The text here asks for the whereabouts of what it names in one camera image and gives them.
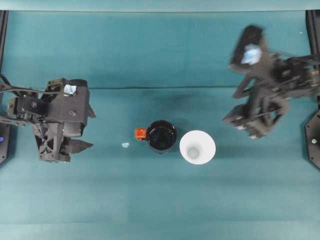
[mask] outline screw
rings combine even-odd
[[[77,112],[76,111],[69,111],[69,114],[74,117],[75,115],[77,115]]]
[[[34,109],[38,106],[38,104],[35,101],[31,102],[31,107],[33,107]]]

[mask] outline black mug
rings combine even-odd
[[[152,150],[163,154],[172,149],[177,140],[176,127],[165,120],[154,121],[147,129],[137,128],[135,138],[147,141]]]

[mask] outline cable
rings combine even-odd
[[[30,88],[23,88],[23,87],[12,87],[8,89],[3,89],[0,90],[0,93],[5,93],[5,92],[14,92],[14,91],[23,91],[23,92],[29,92],[29,93],[38,93],[38,94],[45,94],[45,95],[50,95],[50,94],[63,94],[63,95],[68,95],[68,97],[72,97],[72,94],[65,93],[62,91],[40,91],[36,89],[30,89]]]
[[[8,80],[8,79],[6,78],[6,76],[3,75],[2,73],[0,73],[0,78],[2,79],[2,81],[3,81],[5,84],[11,86],[9,80]],[[20,96],[21,96],[17,91],[13,91],[12,93],[13,93],[14,95],[16,95],[17,97],[20,97]]]

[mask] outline orange mug handle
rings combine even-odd
[[[144,128],[136,128],[135,129],[135,139],[138,141],[143,141],[147,139],[147,130]]]

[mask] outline teal fabric surface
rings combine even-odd
[[[307,160],[303,131],[317,104],[291,100],[257,141],[222,122],[243,103],[231,98],[243,76],[227,66],[252,23],[266,28],[271,49],[310,53],[304,11],[10,12],[2,71],[11,83],[43,89],[56,78],[86,79],[97,88],[97,118],[82,137],[94,146],[68,164],[38,161],[30,126],[12,128],[0,165],[0,239],[318,240],[320,171]],[[105,89],[132,86],[163,89]],[[165,155],[134,139],[135,128],[160,119],[178,129]],[[195,129],[216,142],[205,165],[178,150]]]
[[[270,136],[254,141],[222,122],[238,102],[233,91],[91,90],[97,118],[82,139],[94,146],[69,164],[38,161],[30,127],[14,127],[0,166],[1,238],[318,239],[320,172],[303,137],[316,104],[291,100]],[[214,160],[192,165],[178,144],[159,155],[134,139],[158,119],[176,125],[178,140],[194,129],[211,134]]]
[[[2,72],[15,85],[83,78],[91,88],[236,86],[227,70],[243,28],[271,49],[308,55],[305,12],[10,12]]]
[[[318,0],[1,0],[0,9],[78,12],[245,12],[319,9]]]

